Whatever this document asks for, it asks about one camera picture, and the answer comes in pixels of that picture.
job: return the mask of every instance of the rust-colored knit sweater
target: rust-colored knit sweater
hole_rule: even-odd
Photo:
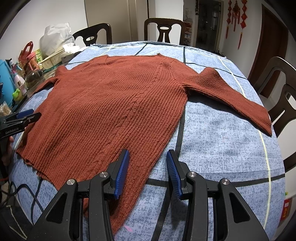
[[[266,109],[232,89],[212,68],[200,74],[176,59],[101,56],[72,70],[64,66],[43,88],[53,90],[36,111],[17,152],[59,189],[105,171],[123,148],[130,164],[111,216],[114,232],[133,208],[148,175],[172,136],[191,89],[232,107],[271,135]]]

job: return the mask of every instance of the sweater neckline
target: sweater neckline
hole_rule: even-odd
[[[165,57],[164,55],[162,55],[162,54],[160,54],[160,53],[158,53],[158,54],[155,54],[155,55],[122,55],[122,56],[109,56],[109,55],[103,55],[103,56],[100,56],[100,58],[101,58],[101,60],[102,60],[102,62],[104,63],[104,62],[106,62],[107,61],[107,59],[108,58],[120,58],[120,57],[142,57],[142,58],[145,58],[145,57],[147,57],[147,58],[156,58],[156,57],[161,57],[161,58],[163,58],[163,57]]]

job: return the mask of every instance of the hand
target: hand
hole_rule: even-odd
[[[13,137],[8,138],[6,153],[4,153],[4,155],[1,158],[4,166],[8,166],[10,164],[10,159],[11,159],[11,155],[12,155],[11,143],[13,143],[13,141],[14,141]]]

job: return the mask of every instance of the wicker basket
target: wicker basket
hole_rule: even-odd
[[[43,68],[45,69],[50,69],[53,66],[57,65],[58,63],[60,63],[61,60],[61,54],[64,53],[64,49],[59,50],[55,53],[53,53],[52,55],[48,56],[46,59],[44,59],[43,61],[41,61],[39,64],[42,65]]]
[[[21,62],[18,62],[17,65],[22,69],[22,70],[19,70],[19,69],[17,68],[17,70],[16,70],[17,73],[18,73],[21,77],[25,78],[25,76],[26,76],[25,65],[24,65],[23,63],[21,63]]]

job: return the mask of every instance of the blue tablecloth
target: blue tablecloth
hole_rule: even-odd
[[[126,56],[157,53],[176,58],[198,73],[206,66],[213,67],[233,89],[262,105],[249,81],[230,60],[192,47],[158,42],[92,45],[71,60],[67,68],[105,54]],[[50,91],[51,88],[35,94],[23,110],[36,109]],[[18,145],[20,136],[16,135],[14,147]],[[170,198],[168,194],[165,157],[169,149],[175,149],[180,154],[179,160],[186,162],[191,171],[204,178],[219,181],[225,177],[234,182],[268,237],[272,238],[279,223],[285,190],[284,166],[274,131],[272,137],[268,137],[228,106],[201,94],[193,94],[135,207],[115,234],[115,240],[151,240],[152,237],[181,240],[187,201],[178,200],[174,193]],[[10,180],[16,186],[28,184],[34,193],[38,193],[37,198],[43,207],[57,192],[50,182],[41,181],[36,170],[25,165],[16,154],[9,170]],[[41,211],[37,205],[32,205],[33,198],[29,192],[22,189],[18,199],[28,219],[36,222]],[[86,234],[86,220],[83,229]],[[213,207],[212,199],[209,199],[208,240],[212,239]]]

